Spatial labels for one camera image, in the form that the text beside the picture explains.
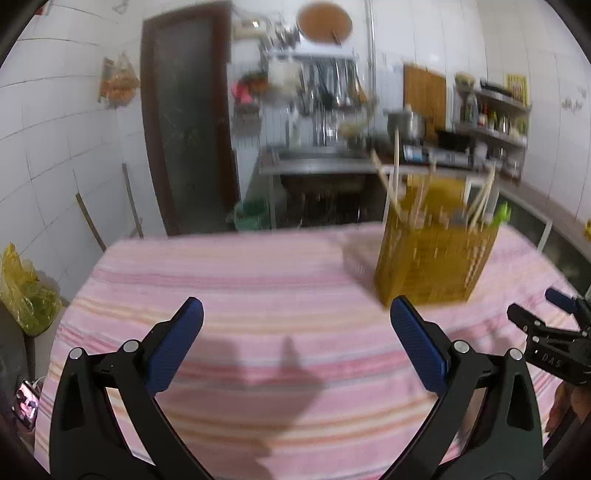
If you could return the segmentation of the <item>green handled metal fork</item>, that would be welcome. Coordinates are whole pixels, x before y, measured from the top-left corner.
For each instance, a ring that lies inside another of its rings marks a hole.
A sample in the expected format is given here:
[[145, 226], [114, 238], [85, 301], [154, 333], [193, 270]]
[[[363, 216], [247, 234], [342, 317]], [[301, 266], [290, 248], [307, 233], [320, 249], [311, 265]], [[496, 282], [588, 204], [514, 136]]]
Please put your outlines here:
[[512, 209], [511, 209], [510, 205], [507, 202], [504, 202], [498, 206], [498, 208], [493, 216], [491, 225], [493, 227], [499, 227], [502, 224], [508, 223], [511, 219], [511, 215], [512, 215]]

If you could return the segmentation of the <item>wooden chopstick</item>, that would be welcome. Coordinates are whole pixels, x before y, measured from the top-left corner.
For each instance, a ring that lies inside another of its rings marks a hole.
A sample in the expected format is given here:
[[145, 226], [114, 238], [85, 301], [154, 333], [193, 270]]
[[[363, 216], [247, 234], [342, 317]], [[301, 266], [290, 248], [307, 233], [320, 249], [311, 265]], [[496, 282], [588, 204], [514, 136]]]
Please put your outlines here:
[[400, 130], [398, 127], [394, 130], [394, 170], [393, 170], [393, 207], [400, 220], [402, 220], [402, 211], [399, 203], [399, 179], [400, 179]]
[[413, 204], [413, 209], [412, 209], [411, 215], [409, 217], [410, 225], [412, 228], [416, 227], [417, 219], [418, 219], [418, 216], [419, 216], [419, 213], [421, 210], [421, 206], [424, 201], [424, 197], [427, 193], [427, 190], [429, 188], [428, 180], [429, 180], [428, 177], [423, 177], [421, 180], [421, 184], [418, 187], [417, 195], [415, 197], [415, 201]]
[[489, 201], [492, 187], [494, 185], [495, 176], [495, 167], [490, 167], [486, 181], [481, 188], [480, 193], [477, 195], [476, 199], [472, 202], [467, 211], [467, 227], [469, 232], [473, 232], [476, 229], [478, 222], [481, 220], [484, 214], [484, 209]]
[[398, 180], [394, 176], [386, 175], [384, 165], [375, 150], [370, 153], [370, 161], [372, 161], [372, 164], [377, 171], [377, 176], [379, 177], [381, 184], [386, 189], [387, 200], [389, 201], [391, 208], [394, 210], [394, 214], [396, 214], [400, 220], [403, 220], [402, 209], [399, 204]]

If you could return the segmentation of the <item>smartphone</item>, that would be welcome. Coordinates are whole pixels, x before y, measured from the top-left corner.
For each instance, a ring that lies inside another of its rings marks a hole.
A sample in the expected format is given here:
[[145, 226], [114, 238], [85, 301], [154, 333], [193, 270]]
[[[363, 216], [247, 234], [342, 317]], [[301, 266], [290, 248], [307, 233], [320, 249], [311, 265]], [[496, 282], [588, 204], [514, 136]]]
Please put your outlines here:
[[39, 402], [40, 396], [37, 390], [30, 382], [23, 380], [15, 392], [12, 411], [28, 431], [32, 431], [35, 428]]

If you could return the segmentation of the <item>yellow plastic bag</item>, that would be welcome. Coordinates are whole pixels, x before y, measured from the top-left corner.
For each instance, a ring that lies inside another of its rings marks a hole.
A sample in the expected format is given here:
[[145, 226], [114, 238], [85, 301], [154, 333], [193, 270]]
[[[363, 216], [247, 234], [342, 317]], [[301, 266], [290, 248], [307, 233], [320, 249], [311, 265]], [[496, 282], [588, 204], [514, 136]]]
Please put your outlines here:
[[1, 302], [31, 338], [48, 330], [62, 309], [58, 293], [39, 279], [33, 264], [22, 260], [12, 243], [1, 255]]

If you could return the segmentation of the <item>steel gas stove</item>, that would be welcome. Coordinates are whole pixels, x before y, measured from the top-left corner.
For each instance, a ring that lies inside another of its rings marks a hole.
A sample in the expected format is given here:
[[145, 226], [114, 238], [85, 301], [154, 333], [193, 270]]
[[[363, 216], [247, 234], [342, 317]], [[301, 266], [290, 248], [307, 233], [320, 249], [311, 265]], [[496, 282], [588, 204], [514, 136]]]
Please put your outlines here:
[[435, 162], [438, 166], [447, 168], [472, 168], [470, 157], [466, 153], [411, 144], [403, 145], [401, 162], [409, 164], [429, 164]]

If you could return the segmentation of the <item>black wok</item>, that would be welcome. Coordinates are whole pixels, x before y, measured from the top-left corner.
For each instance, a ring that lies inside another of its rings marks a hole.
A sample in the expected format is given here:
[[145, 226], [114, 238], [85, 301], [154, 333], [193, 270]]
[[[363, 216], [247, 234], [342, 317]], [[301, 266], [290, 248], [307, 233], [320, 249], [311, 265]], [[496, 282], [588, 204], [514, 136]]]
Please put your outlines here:
[[438, 147], [442, 150], [466, 153], [474, 146], [470, 135], [443, 129], [437, 129], [436, 135]]

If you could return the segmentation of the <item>pink striped tablecloth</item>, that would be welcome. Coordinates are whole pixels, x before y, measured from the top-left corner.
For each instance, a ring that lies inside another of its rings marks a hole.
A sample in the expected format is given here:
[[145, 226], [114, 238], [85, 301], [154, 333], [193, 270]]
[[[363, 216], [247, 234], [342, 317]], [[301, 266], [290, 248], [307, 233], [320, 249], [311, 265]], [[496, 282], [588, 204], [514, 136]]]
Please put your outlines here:
[[35, 455], [69, 351], [114, 351], [188, 297], [204, 327], [158, 403], [221, 479], [376, 479], [434, 403], [372, 289], [383, 229], [137, 240], [111, 247], [61, 319]]

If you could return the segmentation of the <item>stainless steel pot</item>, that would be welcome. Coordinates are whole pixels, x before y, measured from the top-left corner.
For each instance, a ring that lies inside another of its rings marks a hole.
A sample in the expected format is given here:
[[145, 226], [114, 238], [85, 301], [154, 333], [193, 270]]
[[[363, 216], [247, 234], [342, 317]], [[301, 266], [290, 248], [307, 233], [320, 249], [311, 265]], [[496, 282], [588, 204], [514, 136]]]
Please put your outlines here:
[[426, 117], [412, 109], [385, 111], [387, 129], [392, 140], [423, 142], [426, 138]]

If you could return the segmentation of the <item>black pan on shelf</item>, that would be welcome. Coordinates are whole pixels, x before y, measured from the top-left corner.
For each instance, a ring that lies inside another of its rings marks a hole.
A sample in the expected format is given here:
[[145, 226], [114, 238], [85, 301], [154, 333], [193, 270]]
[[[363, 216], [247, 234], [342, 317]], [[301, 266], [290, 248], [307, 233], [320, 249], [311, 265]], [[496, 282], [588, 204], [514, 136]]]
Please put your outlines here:
[[482, 78], [480, 80], [480, 86], [481, 86], [481, 90], [482, 91], [489, 91], [489, 92], [494, 92], [500, 95], [504, 95], [504, 96], [508, 96], [511, 97], [512, 96], [512, 92], [505, 88], [502, 85], [496, 84], [496, 83], [492, 83], [487, 81], [486, 79]]

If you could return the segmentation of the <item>steel sink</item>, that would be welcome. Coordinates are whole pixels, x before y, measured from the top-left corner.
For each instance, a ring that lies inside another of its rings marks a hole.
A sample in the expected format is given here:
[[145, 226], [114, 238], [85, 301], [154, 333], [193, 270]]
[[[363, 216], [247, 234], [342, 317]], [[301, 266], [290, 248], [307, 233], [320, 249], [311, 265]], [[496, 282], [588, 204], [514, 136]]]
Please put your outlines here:
[[276, 148], [273, 156], [280, 162], [296, 161], [346, 161], [353, 162], [367, 160], [368, 154], [363, 151], [349, 150], [341, 147], [301, 147], [301, 148]]

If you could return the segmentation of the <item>green bucket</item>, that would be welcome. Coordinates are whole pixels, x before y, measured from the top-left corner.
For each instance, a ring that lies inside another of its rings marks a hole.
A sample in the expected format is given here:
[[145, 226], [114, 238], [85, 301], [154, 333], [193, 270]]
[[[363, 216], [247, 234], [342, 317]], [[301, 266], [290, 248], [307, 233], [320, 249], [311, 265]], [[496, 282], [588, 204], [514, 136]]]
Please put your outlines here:
[[269, 205], [263, 198], [239, 202], [233, 209], [232, 220], [238, 232], [269, 230]]

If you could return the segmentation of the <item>hanging orange bag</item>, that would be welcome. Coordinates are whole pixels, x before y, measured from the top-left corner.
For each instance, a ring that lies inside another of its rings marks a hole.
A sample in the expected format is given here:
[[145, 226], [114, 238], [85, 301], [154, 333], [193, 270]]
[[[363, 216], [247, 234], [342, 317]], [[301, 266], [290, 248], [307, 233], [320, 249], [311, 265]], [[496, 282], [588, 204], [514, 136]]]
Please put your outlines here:
[[131, 103], [140, 80], [125, 52], [115, 61], [104, 57], [98, 87], [98, 102], [109, 108], [124, 107]]

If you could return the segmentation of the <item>round wooden cutting board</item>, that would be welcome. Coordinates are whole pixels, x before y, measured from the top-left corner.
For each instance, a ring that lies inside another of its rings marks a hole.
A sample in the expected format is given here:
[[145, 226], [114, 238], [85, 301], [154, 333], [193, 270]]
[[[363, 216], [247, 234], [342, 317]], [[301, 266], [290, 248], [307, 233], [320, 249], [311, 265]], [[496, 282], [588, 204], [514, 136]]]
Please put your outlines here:
[[353, 32], [353, 20], [338, 4], [317, 1], [298, 10], [297, 28], [308, 41], [341, 46]]

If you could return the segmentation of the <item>yellow wall poster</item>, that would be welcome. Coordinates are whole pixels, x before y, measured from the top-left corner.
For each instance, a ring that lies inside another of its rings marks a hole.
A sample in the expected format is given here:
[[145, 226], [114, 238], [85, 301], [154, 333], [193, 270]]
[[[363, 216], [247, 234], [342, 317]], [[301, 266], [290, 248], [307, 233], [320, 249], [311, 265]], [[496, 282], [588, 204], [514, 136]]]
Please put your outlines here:
[[523, 104], [529, 105], [528, 78], [526, 75], [507, 73], [505, 75], [506, 88], [510, 91], [511, 97]]

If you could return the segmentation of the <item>wall utensil rack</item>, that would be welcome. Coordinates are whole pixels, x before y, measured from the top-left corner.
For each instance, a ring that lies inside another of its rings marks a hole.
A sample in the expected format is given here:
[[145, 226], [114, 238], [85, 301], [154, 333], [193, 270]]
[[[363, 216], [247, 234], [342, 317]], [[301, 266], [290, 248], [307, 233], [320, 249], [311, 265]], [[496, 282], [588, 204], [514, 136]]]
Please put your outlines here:
[[298, 103], [304, 112], [356, 111], [369, 102], [353, 53], [267, 50], [260, 54], [260, 66], [270, 91]]

